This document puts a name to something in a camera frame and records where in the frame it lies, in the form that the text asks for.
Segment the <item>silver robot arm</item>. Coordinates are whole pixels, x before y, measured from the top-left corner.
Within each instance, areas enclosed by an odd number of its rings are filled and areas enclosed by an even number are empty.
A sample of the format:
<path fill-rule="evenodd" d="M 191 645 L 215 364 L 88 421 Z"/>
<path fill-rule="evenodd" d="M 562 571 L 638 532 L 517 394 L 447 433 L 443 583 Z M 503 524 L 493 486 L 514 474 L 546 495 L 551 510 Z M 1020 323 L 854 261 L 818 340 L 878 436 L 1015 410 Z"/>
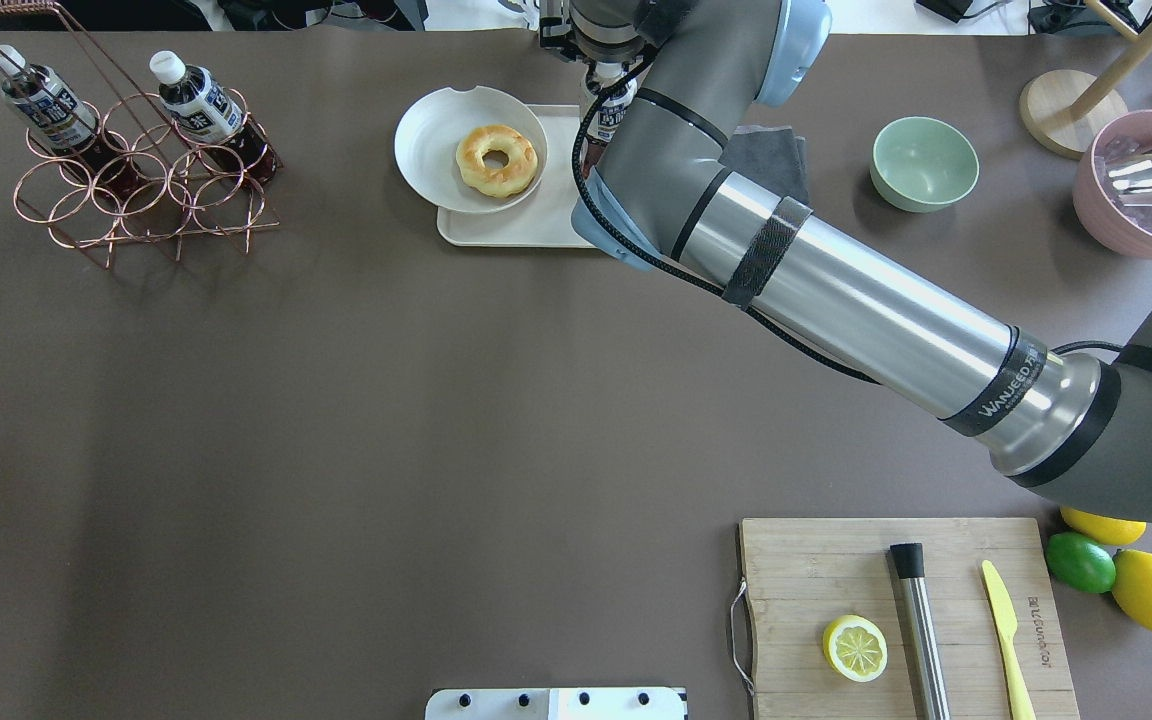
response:
<path fill-rule="evenodd" d="M 794 92 L 823 1 L 568 1 L 573 45 L 645 85 L 573 209 L 623 262 L 680 272 L 990 450 L 1039 497 L 1152 521 L 1152 313 L 1115 361 L 1060 356 L 722 162 L 751 104 Z"/>

